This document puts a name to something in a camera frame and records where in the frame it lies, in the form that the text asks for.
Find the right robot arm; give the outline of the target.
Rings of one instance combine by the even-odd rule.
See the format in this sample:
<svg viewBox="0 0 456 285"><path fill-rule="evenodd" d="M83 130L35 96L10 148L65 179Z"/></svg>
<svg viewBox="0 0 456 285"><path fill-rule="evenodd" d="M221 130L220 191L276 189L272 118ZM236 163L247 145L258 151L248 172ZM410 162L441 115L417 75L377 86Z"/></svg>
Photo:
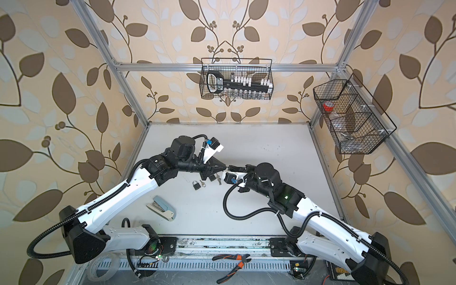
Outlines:
<svg viewBox="0 0 456 285"><path fill-rule="evenodd" d="M280 173L269 163L245 167L229 166L223 180L231 187L223 198L223 210L233 220L247 220L260 213L274 213L285 234L291 239L291 255L308 254L323 258L348 271L360 285L387 285L393 269L401 284L409 279L391 259L388 239L376 232L358 230L317 206L309 197L284 183ZM228 197L239 188L254 191L269 199L268 206L244 216L228 210Z"/></svg>

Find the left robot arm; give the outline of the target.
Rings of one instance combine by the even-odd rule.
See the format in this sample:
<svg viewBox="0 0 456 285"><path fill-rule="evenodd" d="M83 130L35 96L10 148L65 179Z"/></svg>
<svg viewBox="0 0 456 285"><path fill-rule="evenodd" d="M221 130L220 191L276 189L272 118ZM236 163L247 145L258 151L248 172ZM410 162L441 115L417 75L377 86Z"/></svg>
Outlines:
<svg viewBox="0 0 456 285"><path fill-rule="evenodd" d="M205 180L224 171L226 165L214 158L223 146L216 138L204 135L203 139L201 151L195 155L196 138L182 135L163 153L138 161L126 180L102 196L77 209L65 207L59 214L59 223L31 241L27 255L37 260L71 255L76 264L84 264L109 251L146 249L155 235L150 225L109 229L108 223L137 199L177 177L179 172L199 173ZM36 252L38 243L58 229L62 230L68 250L48 254Z"/></svg>

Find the black padlock with keys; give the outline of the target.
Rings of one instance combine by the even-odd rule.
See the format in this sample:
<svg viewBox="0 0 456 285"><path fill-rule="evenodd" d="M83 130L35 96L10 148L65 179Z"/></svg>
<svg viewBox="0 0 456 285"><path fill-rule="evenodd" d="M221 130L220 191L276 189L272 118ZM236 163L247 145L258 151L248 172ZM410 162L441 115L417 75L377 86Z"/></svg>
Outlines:
<svg viewBox="0 0 456 285"><path fill-rule="evenodd" d="M210 180L210 182L216 181L219 185L222 184L221 177L217 173L215 175L210 175L209 180Z"/></svg>

